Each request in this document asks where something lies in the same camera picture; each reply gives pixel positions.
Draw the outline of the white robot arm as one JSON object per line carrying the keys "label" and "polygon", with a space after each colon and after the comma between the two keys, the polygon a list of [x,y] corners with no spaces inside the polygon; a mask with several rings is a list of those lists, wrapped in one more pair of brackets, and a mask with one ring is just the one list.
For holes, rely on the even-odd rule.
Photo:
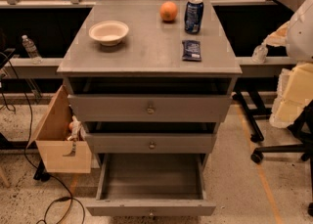
{"label": "white robot arm", "polygon": [[292,15],[286,49],[288,56],[298,62],[313,61],[313,0],[305,0]]}

